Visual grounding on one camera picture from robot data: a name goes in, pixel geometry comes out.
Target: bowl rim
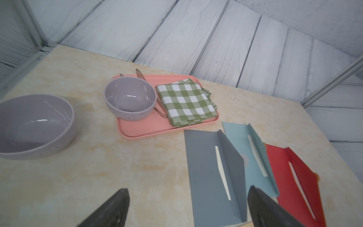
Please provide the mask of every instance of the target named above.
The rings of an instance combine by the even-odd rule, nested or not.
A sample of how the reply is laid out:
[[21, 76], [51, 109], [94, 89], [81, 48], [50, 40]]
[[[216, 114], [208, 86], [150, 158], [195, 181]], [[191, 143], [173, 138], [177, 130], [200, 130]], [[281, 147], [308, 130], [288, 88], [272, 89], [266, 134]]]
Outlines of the bowl rim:
[[28, 94], [28, 95], [24, 95], [24, 96], [18, 96], [18, 97], [11, 98], [11, 99], [5, 100], [5, 101], [3, 101], [3, 102], [0, 102], [0, 105], [1, 105], [1, 104], [3, 104], [3, 103], [5, 103], [5, 102], [8, 102], [8, 101], [11, 101], [11, 100], [17, 99], [17, 98], [23, 98], [23, 97], [27, 97], [27, 96], [53, 96], [53, 97], [56, 97], [56, 98], [59, 98], [59, 99], [63, 100], [64, 102], [66, 102], [66, 103], [70, 106], [70, 108], [71, 108], [71, 110], [72, 110], [72, 117], [71, 117], [70, 124], [69, 124], [69, 125], [67, 126], [67, 128], [66, 128], [66, 129], [65, 129], [65, 130], [64, 130], [61, 134], [59, 134], [56, 138], [54, 138], [53, 140], [51, 140], [51, 141], [49, 141], [49, 142], [47, 142], [47, 143], [45, 143], [45, 144], [43, 144], [43, 145], [41, 145], [41, 146], [39, 146], [39, 147], [35, 147], [35, 148], [33, 148], [33, 149], [25, 150], [25, 151], [18, 151], [18, 152], [10, 152], [10, 153], [3, 153], [3, 152], [0, 152], [0, 154], [1, 154], [2, 156], [4, 156], [4, 155], [9, 155], [9, 156], [11, 156], [11, 155], [15, 155], [15, 154], [29, 153], [29, 152], [36, 151], [36, 150], [39, 150], [39, 149], [41, 149], [41, 148], [44, 148], [44, 147], [48, 146], [49, 144], [51, 144], [51, 143], [53, 143], [53, 142], [57, 141], [59, 138], [61, 138], [64, 134], [66, 134], [66, 133], [69, 131], [69, 129], [70, 129], [70, 128], [73, 126], [73, 124], [74, 124], [75, 113], [74, 113], [73, 106], [72, 106], [72, 105], [71, 105], [71, 104], [70, 104], [67, 100], [65, 100], [64, 98], [59, 97], [59, 96], [55, 96], [55, 95], [52, 95], [52, 94]]
[[[134, 79], [137, 79], [137, 80], [141, 80], [141, 81], [143, 81], [144, 83], [146, 83], [146, 84], [148, 84], [149, 86], [151, 86], [151, 88], [152, 88], [152, 90], [154, 91], [154, 93], [155, 93], [155, 100], [154, 100], [154, 102], [153, 102], [153, 104], [151, 105], [151, 106], [149, 106], [148, 108], [146, 108], [146, 109], [144, 109], [144, 110], [141, 110], [141, 111], [137, 111], [137, 112], [129, 112], [129, 111], [124, 111], [124, 110], [120, 110], [120, 109], [118, 109], [118, 108], [116, 108], [116, 107], [114, 107], [107, 99], [106, 99], [106, 89], [107, 89], [107, 87], [113, 82], [113, 81], [115, 81], [115, 80], [121, 80], [122, 78], [134, 78]], [[129, 114], [129, 113], [131, 113], [131, 114], [140, 114], [140, 113], [143, 113], [143, 112], [146, 112], [147, 110], [149, 110], [150, 108], [153, 108], [154, 106], [155, 106], [155, 104], [156, 104], [156, 100], [158, 99], [158, 94], [156, 93], [156, 91], [155, 91], [155, 88], [154, 88], [154, 86], [152, 86], [149, 82], [147, 82], [146, 80], [143, 80], [143, 79], [141, 79], [141, 78], [138, 78], [138, 77], [133, 77], [133, 76], [122, 76], [122, 77], [117, 77], [117, 78], [114, 78], [114, 79], [112, 79], [110, 82], [108, 82], [107, 83], [107, 85], [106, 85], [106, 87], [105, 87], [105, 89], [103, 90], [103, 98], [104, 98], [104, 100], [106, 101], [106, 103], [113, 109], [113, 110], [116, 110], [116, 111], [118, 111], [118, 112], [121, 112], [121, 113], [127, 113], [127, 114]]]

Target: folded napkin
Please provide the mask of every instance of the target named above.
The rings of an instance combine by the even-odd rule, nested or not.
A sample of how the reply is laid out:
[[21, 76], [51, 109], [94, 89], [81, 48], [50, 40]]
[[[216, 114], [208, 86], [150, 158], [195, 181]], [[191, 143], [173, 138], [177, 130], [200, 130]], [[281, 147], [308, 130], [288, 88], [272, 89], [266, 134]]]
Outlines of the folded napkin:
[[211, 93], [192, 79], [158, 85], [156, 90], [174, 127], [202, 123], [218, 115], [217, 106], [210, 99]]

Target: white slot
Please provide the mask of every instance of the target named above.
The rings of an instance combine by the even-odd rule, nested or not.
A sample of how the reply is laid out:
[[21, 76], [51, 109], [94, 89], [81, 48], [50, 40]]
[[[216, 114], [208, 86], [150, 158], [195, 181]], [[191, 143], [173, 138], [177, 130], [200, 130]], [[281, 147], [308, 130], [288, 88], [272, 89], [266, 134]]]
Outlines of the white slot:
[[265, 169], [264, 165], [262, 164], [261, 158], [258, 155], [257, 149], [254, 146], [254, 143], [253, 143], [252, 138], [251, 138], [250, 135], [248, 135], [248, 139], [250, 140], [253, 156], [256, 159], [257, 164], [260, 167], [262, 174], [264, 175], [264, 177], [268, 177], [269, 175], [267, 174], [266, 169]]
[[228, 200], [231, 200], [231, 196], [229, 194], [229, 189], [228, 189], [228, 185], [227, 185], [226, 176], [224, 174], [224, 169], [223, 169], [223, 165], [222, 165], [221, 155], [219, 154], [218, 146], [215, 146], [215, 147], [216, 147], [216, 155], [217, 155], [217, 164], [218, 164], [219, 174], [221, 175], [222, 182], [223, 182], [223, 185], [224, 185], [224, 189], [226, 190]]
[[305, 195], [304, 191], [302, 190], [302, 187], [301, 187], [300, 181], [299, 181], [299, 179], [297, 178], [297, 175], [296, 175], [296, 173], [295, 173], [294, 167], [293, 167], [293, 165], [291, 164], [291, 162], [289, 162], [289, 166], [290, 166], [291, 172], [293, 173], [293, 177], [294, 177], [295, 183], [296, 183], [297, 187], [299, 188], [300, 193], [302, 194], [302, 197], [304, 198], [305, 203], [307, 204], [307, 207], [309, 208], [311, 215], [312, 215], [312, 216], [313, 216], [313, 218], [315, 219], [315, 215], [313, 214], [313, 211], [311, 210], [310, 204], [309, 204], [309, 202], [307, 201], [307, 198], [306, 198], [306, 195]]

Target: table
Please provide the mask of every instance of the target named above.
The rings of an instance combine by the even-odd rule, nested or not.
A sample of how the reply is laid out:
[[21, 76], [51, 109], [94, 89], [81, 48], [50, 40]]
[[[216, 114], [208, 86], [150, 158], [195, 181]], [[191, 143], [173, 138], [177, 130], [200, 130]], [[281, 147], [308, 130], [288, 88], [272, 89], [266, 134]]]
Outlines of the table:
[[[0, 159], [0, 226], [69, 226], [118, 189], [130, 192], [126, 226], [193, 226], [183, 131], [122, 138], [103, 101], [112, 76], [173, 74], [58, 45], [4, 99], [46, 93], [75, 108], [79, 132], [62, 152], [38, 160]], [[212, 92], [221, 122], [251, 123], [261, 139], [290, 147], [320, 175], [328, 226], [363, 223], [363, 185], [297, 102], [200, 80]]]

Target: large gray bowl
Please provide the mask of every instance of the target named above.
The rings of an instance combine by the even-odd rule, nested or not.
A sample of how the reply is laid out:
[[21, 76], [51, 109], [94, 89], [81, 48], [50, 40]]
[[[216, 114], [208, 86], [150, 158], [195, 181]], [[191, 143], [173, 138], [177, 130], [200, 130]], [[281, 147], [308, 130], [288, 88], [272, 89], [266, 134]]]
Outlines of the large gray bowl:
[[74, 110], [60, 97], [33, 94], [0, 103], [2, 158], [43, 158], [63, 150], [75, 134]]
[[154, 109], [156, 98], [156, 91], [150, 83], [131, 76], [113, 79], [107, 84], [104, 93], [110, 111], [127, 121], [147, 117]]

